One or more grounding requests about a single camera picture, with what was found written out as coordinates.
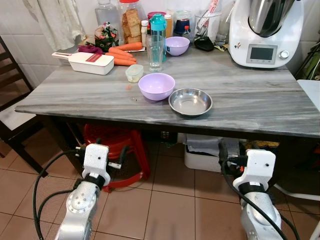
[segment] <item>carrot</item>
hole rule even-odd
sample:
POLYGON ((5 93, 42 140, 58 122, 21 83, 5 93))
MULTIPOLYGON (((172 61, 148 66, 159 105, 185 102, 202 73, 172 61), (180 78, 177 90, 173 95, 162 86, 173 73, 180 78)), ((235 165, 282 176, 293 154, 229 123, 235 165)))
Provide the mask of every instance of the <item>carrot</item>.
POLYGON ((120 55, 120 54, 111 53, 111 52, 107 52, 105 55, 113 56, 115 59, 129 60, 129 61, 133 61, 133 62, 137 61, 137 59, 135 59, 134 57, 128 57, 125 55, 120 55))
POLYGON ((130 53, 127 53, 125 51, 122 51, 120 49, 116 49, 114 47, 110 47, 109 48, 109 53, 112 53, 112 54, 120 54, 120 55, 125 55, 127 57, 130 57, 130 58, 133 58, 134 56, 130 53))
POLYGON ((122 51, 141 50, 142 42, 128 43, 121 46, 115 46, 115 48, 120 49, 122 51))
POLYGON ((115 58, 114 65, 122 65, 122 66, 131 66, 133 64, 137 64, 135 61, 129 61, 124 59, 115 58))

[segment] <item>red plastic stool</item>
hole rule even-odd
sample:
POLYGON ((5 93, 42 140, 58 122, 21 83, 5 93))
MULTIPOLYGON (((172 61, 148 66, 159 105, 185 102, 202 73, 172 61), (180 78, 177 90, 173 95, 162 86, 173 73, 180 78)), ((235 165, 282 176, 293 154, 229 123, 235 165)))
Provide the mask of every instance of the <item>red plastic stool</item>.
POLYGON ((119 127, 86 124, 84 127, 85 143, 87 145, 93 144, 98 138, 101 139, 102 145, 109 147, 109 159, 118 159, 124 146, 129 146, 130 150, 127 153, 134 152, 141 167, 141 171, 138 174, 126 180, 110 182, 109 185, 103 188, 104 191, 110 193, 113 188, 124 188, 138 182, 142 178, 146 180, 149 178, 149 162, 139 131, 119 127))

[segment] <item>metal bowl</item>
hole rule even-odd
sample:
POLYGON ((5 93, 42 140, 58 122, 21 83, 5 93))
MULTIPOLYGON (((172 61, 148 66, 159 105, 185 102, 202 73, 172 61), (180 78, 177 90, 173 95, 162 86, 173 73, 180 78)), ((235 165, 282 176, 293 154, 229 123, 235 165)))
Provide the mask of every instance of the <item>metal bowl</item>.
POLYGON ((195 88, 182 88, 169 97, 170 107, 185 116, 199 116, 208 112, 213 105, 211 97, 195 88))

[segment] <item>lavender bowl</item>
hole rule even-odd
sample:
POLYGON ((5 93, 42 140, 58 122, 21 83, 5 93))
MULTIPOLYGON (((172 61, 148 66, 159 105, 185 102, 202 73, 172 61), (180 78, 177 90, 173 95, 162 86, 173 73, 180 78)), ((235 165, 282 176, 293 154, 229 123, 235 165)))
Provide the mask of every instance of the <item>lavender bowl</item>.
POLYGON ((187 51, 190 44, 188 38, 172 36, 165 39, 166 52, 172 56, 179 56, 187 51))
POLYGON ((168 74, 151 73, 143 76, 138 85, 147 99, 160 101, 172 94, 175 84, 174 78, 168 74))

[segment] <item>teal water bottle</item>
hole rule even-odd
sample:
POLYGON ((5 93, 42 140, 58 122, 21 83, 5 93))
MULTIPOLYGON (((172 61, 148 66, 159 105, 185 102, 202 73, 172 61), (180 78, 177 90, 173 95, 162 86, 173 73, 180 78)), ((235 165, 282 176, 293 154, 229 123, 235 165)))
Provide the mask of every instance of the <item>teal water bottle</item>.
POLYGON ((157 38, 156 36, 162 36, 164 38, 164 46, 163 46, 163 62, 166 60, 166 28, 167 21, 162 14, 157 13, 153 15, 150 19, 151 24, 151 36, 153 38, 157 38))

